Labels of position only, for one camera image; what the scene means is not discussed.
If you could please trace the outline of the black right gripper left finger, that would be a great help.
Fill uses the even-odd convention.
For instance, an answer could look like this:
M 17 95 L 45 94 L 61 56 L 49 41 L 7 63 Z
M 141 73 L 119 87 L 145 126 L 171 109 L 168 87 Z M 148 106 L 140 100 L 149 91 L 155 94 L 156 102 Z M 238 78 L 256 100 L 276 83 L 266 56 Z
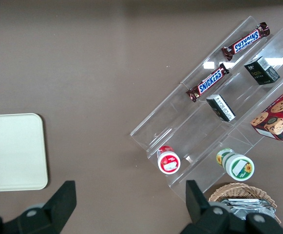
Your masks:
M 65 181 L 42 207 L 30 208 L 5 223 L 0 217 L 0 234 L 59 234 L 76 204 L 75 181 Z

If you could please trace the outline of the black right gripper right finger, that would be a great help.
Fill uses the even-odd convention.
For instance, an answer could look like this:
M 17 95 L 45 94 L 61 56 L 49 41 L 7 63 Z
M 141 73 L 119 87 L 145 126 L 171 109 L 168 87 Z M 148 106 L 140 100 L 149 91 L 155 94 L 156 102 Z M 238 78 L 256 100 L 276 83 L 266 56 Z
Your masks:
M 266 214 L 242 220 L 220 206 L 211 206 L 195 180 L 186 181 L 186 206 L 191 218 L 182 234 L 283 234 L 283 227 Z

